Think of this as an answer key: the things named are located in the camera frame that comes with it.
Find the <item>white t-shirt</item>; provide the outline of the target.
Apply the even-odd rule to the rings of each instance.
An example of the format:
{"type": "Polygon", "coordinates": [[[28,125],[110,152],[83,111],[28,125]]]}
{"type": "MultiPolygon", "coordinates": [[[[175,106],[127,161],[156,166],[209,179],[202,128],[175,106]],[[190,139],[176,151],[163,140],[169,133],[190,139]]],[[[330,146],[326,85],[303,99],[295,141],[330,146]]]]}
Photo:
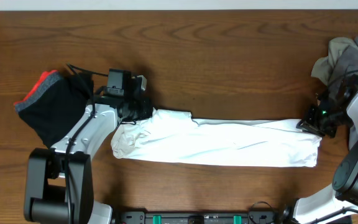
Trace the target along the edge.
{"type": "Polygon", "coordinates": [[[196,119],[190,112],[154,110],[123,124],[112,137],[118,159],[213,166],[314,167],[321,137],[296,128],[298,119],[196,119]]]}

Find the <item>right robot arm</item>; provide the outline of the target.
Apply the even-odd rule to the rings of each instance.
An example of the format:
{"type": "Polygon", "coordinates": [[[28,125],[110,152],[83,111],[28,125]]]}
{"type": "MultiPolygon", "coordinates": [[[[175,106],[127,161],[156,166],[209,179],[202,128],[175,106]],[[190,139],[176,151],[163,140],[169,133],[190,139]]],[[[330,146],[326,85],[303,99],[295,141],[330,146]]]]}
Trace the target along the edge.
{"type": "MultiPolygon", "coordinates": [[[[358,93],[346,108],[358,134],[358,93]]],[[[358,214],[358,140],[335,171],[332,184],[296,201],[288,223],[330,223],[358,214]]]]}

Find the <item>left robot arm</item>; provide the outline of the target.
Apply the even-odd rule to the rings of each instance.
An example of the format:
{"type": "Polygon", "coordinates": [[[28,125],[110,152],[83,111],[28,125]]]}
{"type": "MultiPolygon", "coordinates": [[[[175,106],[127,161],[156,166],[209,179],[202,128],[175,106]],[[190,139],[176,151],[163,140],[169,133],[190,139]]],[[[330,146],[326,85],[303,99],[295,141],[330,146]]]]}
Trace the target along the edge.
{"type": "Polygon", "coordinates": [[[27,163],[24,217],[35,223],[112,223],[112,207],[94,199],[91,161],[121,124],[152,115],[147,80],[111,70],[108,83],[94,88],[92,76],[41,74],[15,104],[19,117],[40,137],[27,163]]]}

